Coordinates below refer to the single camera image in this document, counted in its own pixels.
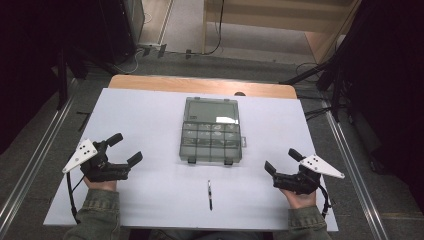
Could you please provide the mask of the clear plastic compartment box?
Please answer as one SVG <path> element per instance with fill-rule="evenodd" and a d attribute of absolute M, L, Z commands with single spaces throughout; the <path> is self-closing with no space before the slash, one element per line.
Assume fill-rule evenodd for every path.
<path fill-rule="evenodd" d="M 231 166 L 241 161 L 242 147 L 236 100 L 186 98 L 179 149 L 182 161 Z"/>

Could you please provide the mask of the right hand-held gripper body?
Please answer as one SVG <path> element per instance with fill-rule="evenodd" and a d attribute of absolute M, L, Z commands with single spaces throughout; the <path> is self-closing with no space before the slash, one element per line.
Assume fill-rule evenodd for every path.
<path fill-rule="evenodd" d="M 344 173 L 317 155 L 304 156 L 304 159 L 298 163 L 299 170 L 296 174 L 288 175 L 276 171 L 272 176 L 273 186 L 296 194 L 311 194 L 321 186 L 322 175 L 345 178 Z"/>

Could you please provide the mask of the light wooden furniture frame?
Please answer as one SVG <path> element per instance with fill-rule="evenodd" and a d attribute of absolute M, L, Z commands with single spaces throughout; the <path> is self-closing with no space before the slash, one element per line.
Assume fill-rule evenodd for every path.
<path fill-rule="evenodd" d="M 202 48 L 207 23 L 223 23 L 303 31 L 317 63 L 332 55 L 341 35 L 348 33 L 362 0 L 203 0 Z"/>

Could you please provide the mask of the dark cabinet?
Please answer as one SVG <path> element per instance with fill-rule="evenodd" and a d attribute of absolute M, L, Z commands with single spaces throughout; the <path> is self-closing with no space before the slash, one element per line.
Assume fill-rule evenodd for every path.
<path fill-rule="evenodd" d="M 113 64 L 133 56 L 144 26 L 142 0 L 99 0 L 106 30 L 106 59 Z"/>

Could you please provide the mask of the black floor tape strip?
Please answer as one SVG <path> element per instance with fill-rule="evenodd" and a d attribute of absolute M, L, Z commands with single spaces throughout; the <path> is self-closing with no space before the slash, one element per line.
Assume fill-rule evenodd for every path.
<path fill-rule="evenodd" d="M 91 112 L 77 111 L 76 114 L 81 115 L 81 116 L 84 117 L 83 118 L 83 121 L 82 121 L 82 123 L 80 125 L 80 127 L 78 128 L 78 131 L 79 132 L 82 132 L 85 129 L 85 127 L 86 127 L 86 125 L 87 125 L 87 123 L 88 123 L 88 121 L 89 121 L 89 119 L 91 117 Z"/>

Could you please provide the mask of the person's right hand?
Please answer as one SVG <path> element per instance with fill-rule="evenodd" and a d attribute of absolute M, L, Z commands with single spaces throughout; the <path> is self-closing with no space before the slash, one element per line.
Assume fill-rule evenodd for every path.
<path fill-rule="evenodd" d="M 316 205 L 316 193 L 311 194 L 296 194 L 295 192 L 281 189 L 281 192 L 286 197 L 291 209 L 301 209 Z"/>

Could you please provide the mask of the metal floor rail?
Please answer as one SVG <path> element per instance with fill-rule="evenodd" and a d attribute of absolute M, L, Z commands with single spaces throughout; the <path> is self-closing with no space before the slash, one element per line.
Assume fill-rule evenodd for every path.
<path fill-rule="evenodd" d="M 47 130 L 42 135 L 35 151 L 29 159 L 23 173 L 21 174 L 17 184 L 15 185 L 12 193 L 6 200 L 5 205 L 0 210 L 0 231 L 10 222 L 13 221 L 23 199 L 30 188 L 33 179 L 35 178 L 38 169 L 41 167 L 42 162 L 49 148 L 56 137 L 60 127 L 62 126 L 71 106 L 74 101 L 75 91 L 78 89 L 79 80 L 74 78 L 68 85 L 69 98 L 65 101 L 61 110 L 57 110 L 49 123 Z"/>
<path fill-rule="evenodd" d="M 359 199 L 362 211 L 370 227 L 374 240 L 389 240 L 389 236 L 383 225 L 380 214 L 359 171 L 356 160 L 351 152 L 350 146 L 345 138 L 341 125 L 336 122 L 331 112 L 326 114 L 326 118 L 333 132 L 337 146 L 347 168 L 347 172 L 352 181 L 353 187 Z"/>

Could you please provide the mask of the black tripod stand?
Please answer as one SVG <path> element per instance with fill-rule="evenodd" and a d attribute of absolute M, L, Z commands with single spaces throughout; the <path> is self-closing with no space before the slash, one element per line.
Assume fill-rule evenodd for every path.
<path fill-rule="evenodd" d="M 333 85 L 333 93 L 330 101 L 329 111 L 332 117 L 339 121 L 338 111 L 341 108 L 339 103 L 341 95 L 341 85 L 343 79 L 343 58 L 352 45 L 352 36 L 347 34 L 340 44 L 336 45 L 334 54 L 325 62 L 297 75 L 289 80 L 280 81 L 281 85 L 295 85 L 307 78 L 320 73 L 315 86 L 318 91 L 326 91 L 330 85 Z"/>

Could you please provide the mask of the wooden table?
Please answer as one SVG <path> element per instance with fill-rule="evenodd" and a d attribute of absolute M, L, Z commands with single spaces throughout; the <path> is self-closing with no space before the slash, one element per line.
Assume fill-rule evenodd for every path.
<path fill-rule="evenodd" d="M 221 94 L 230 96 L 236 93 L 243 93 L 251 97 L 297 99 L 296 91 L 290 85 L 252 83 L 227 79 L 115 75 L 110 80 L 109 88 Z"/>

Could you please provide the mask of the person's left hand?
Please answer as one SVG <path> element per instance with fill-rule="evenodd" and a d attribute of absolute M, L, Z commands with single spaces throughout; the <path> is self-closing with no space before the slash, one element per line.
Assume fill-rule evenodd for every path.
<path fill-rule="evenodd" d="M 91 182 L 87 177 L 85 177 L 84 182 L 89 189 L 97 189 L 97 190 L 112 191 L 112 192 L 115 192 L 117 190 L 116 181 Z"/>

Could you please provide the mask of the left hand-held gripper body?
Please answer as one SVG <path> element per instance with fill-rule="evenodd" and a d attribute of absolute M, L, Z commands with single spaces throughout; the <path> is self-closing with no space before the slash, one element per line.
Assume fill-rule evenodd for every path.
<path fill-rule="evenodd" d="M 91 182 L 126 180 L 131 167 L 127 163 L 111 163 L 106 155 L 108 147 L 106 140 L 101 142 L 83 140 L 76 147 L 62 172 L 67 174 L 79 167 Z"/>

